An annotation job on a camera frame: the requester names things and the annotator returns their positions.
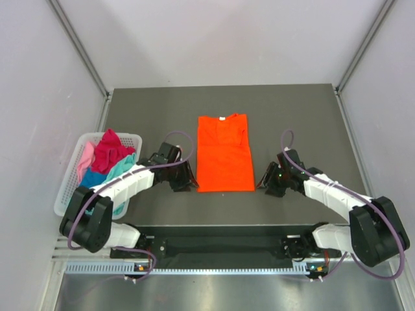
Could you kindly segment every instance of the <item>orange shirt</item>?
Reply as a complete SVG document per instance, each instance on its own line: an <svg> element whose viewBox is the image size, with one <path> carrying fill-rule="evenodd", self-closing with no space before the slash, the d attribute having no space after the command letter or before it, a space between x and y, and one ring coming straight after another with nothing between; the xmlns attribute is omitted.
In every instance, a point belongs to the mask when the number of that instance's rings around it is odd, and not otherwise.
<svg viewBox="0 0 415 311"><path fill-rule="evenodd" d="M198 192L255 191L246 115L199 117L197 181Z"/></svg>

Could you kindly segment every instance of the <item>laundry basket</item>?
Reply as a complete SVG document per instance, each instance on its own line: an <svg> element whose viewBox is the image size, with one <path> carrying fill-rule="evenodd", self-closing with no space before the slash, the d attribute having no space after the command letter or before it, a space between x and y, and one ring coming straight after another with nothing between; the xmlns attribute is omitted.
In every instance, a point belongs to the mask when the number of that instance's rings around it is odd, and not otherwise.
<svg viewBox="0 0 415 311"><path fill-rule="evenodd" d="M78 187L77 165L82 156L82 153L84 152L86 142L91 141L92 143L97 145L99 141L102 139L103 135L104 133L86 133L79 138L78 143L75 146L75 150L73 151L69 165L66 169L64 180L59 189L58 197L56 198L56 201L54 203L53 209L58 216L63 216L65 214L67 206L69 205L69 201L71 200L72 194ZM124 146L133 147L134 149L136 149L137 161L140 156L141 145L143 144L143 140L141 139L141 137L136 134L128 133L117 133L117 135ZM128 209L129 201L130 200L125 201L124 208L121 211L121 213L118 215L113 215L112 219L120 219L125 215Z"/></svg>

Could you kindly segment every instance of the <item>pink cloth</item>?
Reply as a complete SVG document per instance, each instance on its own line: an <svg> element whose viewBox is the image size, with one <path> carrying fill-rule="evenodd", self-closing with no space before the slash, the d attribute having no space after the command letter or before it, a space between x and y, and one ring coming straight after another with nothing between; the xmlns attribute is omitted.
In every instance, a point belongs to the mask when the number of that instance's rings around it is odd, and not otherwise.
<svg viewBox="0 0 415 311"><path fill-rule="evenodd" d="M95 160L92 163L91 171L108 174L118 161L134 152L136 152L134 148L123 146L117 134L108 129L95 148Z"/></svg>
<svg viewBox="0 0 415 311"><path fill-rule="evenodd" d="M77 166L77 176L78 176L78 185L84 178L85 172L87 168L92 164L94 155L93 151L95 149L95 145L90 141L86 142L84 152L82 153L82 157L80 157L78 166Z"/></svg>

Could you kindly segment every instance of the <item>shiny floor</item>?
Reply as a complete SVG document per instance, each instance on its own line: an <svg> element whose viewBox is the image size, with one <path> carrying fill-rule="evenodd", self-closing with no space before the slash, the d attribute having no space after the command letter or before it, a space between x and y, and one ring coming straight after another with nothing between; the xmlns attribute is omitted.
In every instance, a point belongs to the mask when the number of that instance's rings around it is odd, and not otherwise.
<svg viewBox="0 0 415 311"><path fill-rule="evenodd" d="M391 273L388 264L377 267L376 272ZM69 303L105 278L108 276L66 275L55 310L403 310L394 282L365 275L352 262L343 263L323 283L270 275L157 275L136 285L112 279L78 303Z"/></svg>

